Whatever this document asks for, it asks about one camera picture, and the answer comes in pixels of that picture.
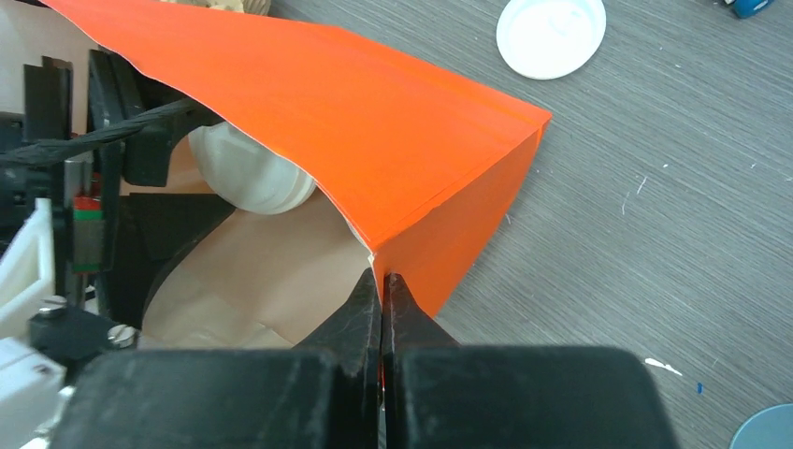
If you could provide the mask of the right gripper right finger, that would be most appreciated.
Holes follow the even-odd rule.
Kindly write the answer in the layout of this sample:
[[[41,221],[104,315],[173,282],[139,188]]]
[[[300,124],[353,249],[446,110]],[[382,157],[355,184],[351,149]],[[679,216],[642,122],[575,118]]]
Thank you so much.
[[[413,354],[459,342],[417,303],[402,275],[384,279],[381,324],[381,378],[386,446],[412,448],[412,432],[419,428],[411,415],[421,402],[420,386],[412,371]]]

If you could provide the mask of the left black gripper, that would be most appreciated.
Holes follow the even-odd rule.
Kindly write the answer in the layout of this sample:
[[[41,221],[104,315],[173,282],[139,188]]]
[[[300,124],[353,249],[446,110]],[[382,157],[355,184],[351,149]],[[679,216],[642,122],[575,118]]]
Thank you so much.
[[[136,347],[167,275],[232,212],[214,194],[166,191],[178,143],[219,116],[118,54],[90,51],[87,65],[85,135],[71,130],[72,66],[51,57],[23,66],[23,110],[1,116],[1,257],[47,198],[54,295],[26,339],[68,372]]]

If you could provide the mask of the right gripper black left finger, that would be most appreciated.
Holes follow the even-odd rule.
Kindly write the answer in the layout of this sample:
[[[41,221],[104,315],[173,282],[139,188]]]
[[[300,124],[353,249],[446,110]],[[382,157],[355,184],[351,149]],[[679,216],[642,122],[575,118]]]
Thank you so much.
[[[336,362],[328,407],[331,448],[379,446],[381,336],[381,301],[367,268],[347,300],[296,345],[322,350]]]

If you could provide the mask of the orange paper bag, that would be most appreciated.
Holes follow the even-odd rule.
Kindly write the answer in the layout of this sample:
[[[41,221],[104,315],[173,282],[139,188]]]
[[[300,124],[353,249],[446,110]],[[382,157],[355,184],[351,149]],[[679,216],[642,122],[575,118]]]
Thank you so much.
[[[436,315],[499,228],[551,115],[342,28],[160,1],[52,7],[142,74],[212,109],[318,184],[275,216],[241,206],[145,312],[171,347],[286,346],[362,272]]]

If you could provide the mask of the white plastic cup lid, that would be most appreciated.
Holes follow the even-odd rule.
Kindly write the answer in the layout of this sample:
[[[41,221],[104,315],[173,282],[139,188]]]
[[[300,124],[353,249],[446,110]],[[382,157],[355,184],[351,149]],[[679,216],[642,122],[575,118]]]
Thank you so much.
[[[554,80],[592,58],[606,26],[601,0],[511,0],[497,21],[497,49],[519,75]]]

